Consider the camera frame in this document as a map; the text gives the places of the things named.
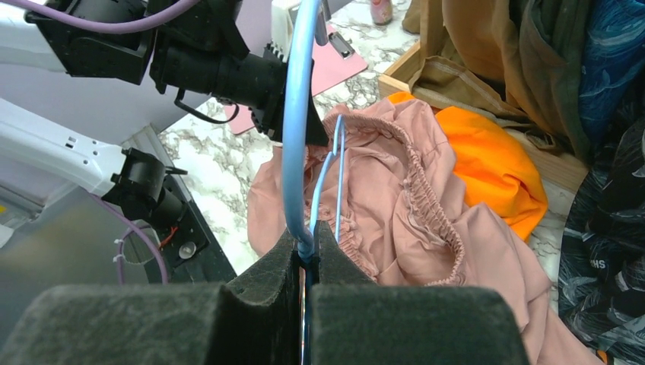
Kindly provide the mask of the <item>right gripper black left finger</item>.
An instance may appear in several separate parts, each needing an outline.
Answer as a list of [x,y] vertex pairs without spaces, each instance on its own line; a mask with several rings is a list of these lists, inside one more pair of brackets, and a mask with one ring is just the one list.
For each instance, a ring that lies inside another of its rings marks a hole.
[[39,295],[3,364],[297,364],[296,241],[224,283],[66,285]]

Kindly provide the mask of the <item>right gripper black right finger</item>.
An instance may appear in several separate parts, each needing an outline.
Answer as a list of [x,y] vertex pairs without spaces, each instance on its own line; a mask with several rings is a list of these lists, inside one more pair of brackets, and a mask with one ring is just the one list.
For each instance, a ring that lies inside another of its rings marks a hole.
[[483,287],[379,286],[315,229],[319,280],[308,296],[312,364],[526,364],[513,313]]

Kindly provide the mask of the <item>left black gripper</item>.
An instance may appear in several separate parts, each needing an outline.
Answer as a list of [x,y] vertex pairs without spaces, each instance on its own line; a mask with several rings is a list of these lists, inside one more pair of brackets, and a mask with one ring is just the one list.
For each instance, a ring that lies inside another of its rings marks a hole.
[[[288,64],[273,43],[262,56],[248,54],[237,59],[225,52],[206,52],[166,41],[155,48],[151,78],[157,91],[177,89],[174,104],[184,112],[215,125],[232,122],[246,107],[256,130],[272,141],[283,137],[284,102]],[[186,105],[187,91],[213,97],[232,106],[227,119],[213,119]],[[312,100],[307,103],[305,144],[326,147],[329,136]]]

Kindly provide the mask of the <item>pink shorts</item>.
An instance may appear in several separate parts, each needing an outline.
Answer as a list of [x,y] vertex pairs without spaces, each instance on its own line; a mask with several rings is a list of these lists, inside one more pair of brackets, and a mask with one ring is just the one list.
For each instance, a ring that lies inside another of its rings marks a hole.
[[376,285],[483,287],[510,307],[526,364],[597,364],[550,306],[550,283],[533,251],[487,205],[469,207],[454,154],[433,110],[420,100],[340,105],[346,154],[312,200],[326,147],[308,147],[305,215],[340,228],[340,250]]

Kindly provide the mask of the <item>blue wire hanger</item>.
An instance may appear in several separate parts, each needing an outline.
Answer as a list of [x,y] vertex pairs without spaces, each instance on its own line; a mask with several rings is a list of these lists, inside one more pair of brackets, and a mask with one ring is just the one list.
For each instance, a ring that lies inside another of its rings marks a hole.
[[311,364],[310,291],[316,278],[314,262],[316,241],[305,224],[303,168],[307,117],[311,99],[313,44],[326,45],[329,37],[326,21],[330,19],[327,1],[302,1],[298,8],[288,58],[283,134],[282,134],[282,197],[288,232],[297,240],[300,260],[301,363]]

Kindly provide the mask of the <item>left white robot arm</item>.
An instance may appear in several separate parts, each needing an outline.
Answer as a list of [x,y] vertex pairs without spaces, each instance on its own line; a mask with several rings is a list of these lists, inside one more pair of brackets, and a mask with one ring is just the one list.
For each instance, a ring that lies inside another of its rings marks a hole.
[[273,141],[295,115],[308,145],[328,136],[309,89],[268,44],[253,55],[239,1],[3,1],[1,159],[65,179],[131,220],[175,227],[187,204],[166,187],[173,168],[124,148],[143,125],[179,111],[187,94],[246,107]]

